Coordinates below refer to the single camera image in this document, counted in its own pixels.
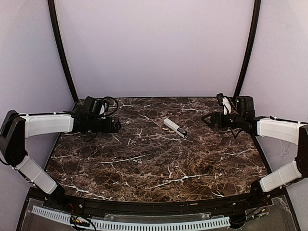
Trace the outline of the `white remote control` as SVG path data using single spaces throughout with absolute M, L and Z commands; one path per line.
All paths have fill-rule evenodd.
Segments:
M 170 120 L 169 118 L 164 119 L 163 121 L 164 125 L 169 127 L 171 130 L 173 130 L 175 133 L 180 135 L 182 138 L 186 138 L 188 135 L 188 132 L 184 130 L 181 126 Z

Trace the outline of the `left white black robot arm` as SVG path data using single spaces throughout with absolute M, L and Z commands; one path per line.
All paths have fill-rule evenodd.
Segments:
M 53 133 L 118 133 L 120 121 L 109 111 L 112 97 L 96 99 L 88 96 L 77 111 L 22 114 L 10 110 L 0 128 L 0 161 L 11 166 L 45 194 L 61 196 L 64 188 L 28 154 L 25 140 Z

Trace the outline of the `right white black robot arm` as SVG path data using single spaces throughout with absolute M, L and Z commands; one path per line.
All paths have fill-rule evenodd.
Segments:
M 256 116 L 251 96 L 229 99 L 222 93 L 217 95 L 223 112 L 212 112 L 201 118 L 210 128 L 238 128 L 249 135 L 286 141 L 297 146 L 297 156 L 290 163 L 255 180 L 250 187 L 247 203 L 258 205 L 267 194 L 287 187 L 308 176 L 308 124 L 301 121 L 280 119 L 273 116 Z

